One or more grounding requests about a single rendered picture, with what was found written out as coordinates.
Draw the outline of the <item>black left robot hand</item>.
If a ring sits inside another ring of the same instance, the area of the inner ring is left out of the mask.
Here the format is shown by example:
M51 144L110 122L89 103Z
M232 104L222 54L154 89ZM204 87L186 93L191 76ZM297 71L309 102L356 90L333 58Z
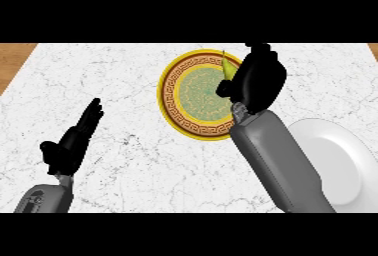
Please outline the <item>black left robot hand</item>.
M73 176L79 171L102 116L101 99L95 98L77 125L67 130L59 142L45 141L40 144L43 161L49 165L49 175Z

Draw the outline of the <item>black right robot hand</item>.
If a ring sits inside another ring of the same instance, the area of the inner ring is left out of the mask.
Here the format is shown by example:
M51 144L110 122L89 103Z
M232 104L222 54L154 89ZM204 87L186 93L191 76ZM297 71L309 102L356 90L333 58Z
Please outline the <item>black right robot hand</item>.
M251 52L234 78L219 83L216 94L228 97L232 103L243 103L248 113L257 114L276 100L287 80L287 69L268 43L247 43L247 46Z

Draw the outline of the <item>yellow-green pear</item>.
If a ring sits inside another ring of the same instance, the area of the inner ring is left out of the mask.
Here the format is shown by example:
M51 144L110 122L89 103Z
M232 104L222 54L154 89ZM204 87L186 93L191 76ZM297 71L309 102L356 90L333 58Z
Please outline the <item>yellow-green pear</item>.
M223 66L225 79L232 80L237 74L238 68L232 65L226 57L222 58L222 66Z

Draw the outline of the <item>yellow patterned plate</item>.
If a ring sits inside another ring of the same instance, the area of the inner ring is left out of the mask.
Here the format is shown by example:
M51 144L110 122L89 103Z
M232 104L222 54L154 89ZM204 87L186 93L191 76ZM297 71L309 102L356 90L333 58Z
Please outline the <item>yellow patterned plate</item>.
M216 94L225 79L223 61L238 69L243 61L216 49L182 54L167 65L157 87L163 116L172 127L203 141L229 138L234 126L231 101Z

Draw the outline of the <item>white plate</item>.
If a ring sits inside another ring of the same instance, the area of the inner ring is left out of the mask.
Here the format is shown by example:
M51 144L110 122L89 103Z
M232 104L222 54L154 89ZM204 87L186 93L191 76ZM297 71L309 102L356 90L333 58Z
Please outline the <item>white plate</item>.
M356 135L324 119L303 119L290 132L316 168L338 213L378 213L378 160Z

